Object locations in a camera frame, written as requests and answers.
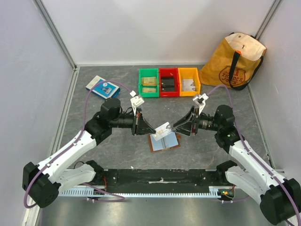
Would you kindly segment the brown leather card holder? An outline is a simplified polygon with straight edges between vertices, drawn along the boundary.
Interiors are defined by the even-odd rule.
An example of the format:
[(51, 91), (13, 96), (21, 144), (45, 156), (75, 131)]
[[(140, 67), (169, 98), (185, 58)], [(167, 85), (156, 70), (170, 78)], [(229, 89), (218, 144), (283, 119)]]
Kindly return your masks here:
[(152, 153), (156, 153), (159, 151), (167, 151), (170, 149), (178, 148), (181, 146), (180, 144), (181, 135), (178, 133), (170, 133), (166, 137), (155, 141), (152, 135), (148, 135), (148, 142), (150, 151)]

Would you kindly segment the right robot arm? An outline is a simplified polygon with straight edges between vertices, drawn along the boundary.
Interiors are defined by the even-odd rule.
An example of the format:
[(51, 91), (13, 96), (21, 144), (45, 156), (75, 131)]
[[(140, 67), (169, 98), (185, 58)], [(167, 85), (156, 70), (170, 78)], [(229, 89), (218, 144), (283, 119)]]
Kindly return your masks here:
[(175, 132), (190, 136), (199, 129), (215, 132), (214, 138), (220, 148), (236, 159), (217, 166), (216, 182), (238, 186), (261, 209), (264, 217), (273, 225), (286, 221), (289, 225), (296, 219), (301, 224), (301, 186), (294, 178), (287, 179), (270, 167), (240, 134), (230, 106), (220, 105), (215, 115), (201, 113), (194, 106), (173, 125)]

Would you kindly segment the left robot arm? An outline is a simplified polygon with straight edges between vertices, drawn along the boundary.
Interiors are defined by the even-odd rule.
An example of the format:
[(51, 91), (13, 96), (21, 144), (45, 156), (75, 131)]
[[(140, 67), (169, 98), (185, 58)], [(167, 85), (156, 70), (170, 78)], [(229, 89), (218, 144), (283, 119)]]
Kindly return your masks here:
[(130, 129), (132, 135), (154, 134), (155, 129), (143, 118), (141, 96), (130, 99), (131, 111), (124, 112), (120, 100), (108, 98), (100, 111), (84, 123), (79, 133), (59, 151), (34, 164), (23, 168), (22, 188), (25, 190), (24, 206), (45, 208), (59, 193), (74, 186), (91, 182), (98, 185), (103, 181), (101, 167), (96, 163), (84, 164), (79, 169), (67, 168), (79, 157), (101, 144), (112, 134), (113, 128)]

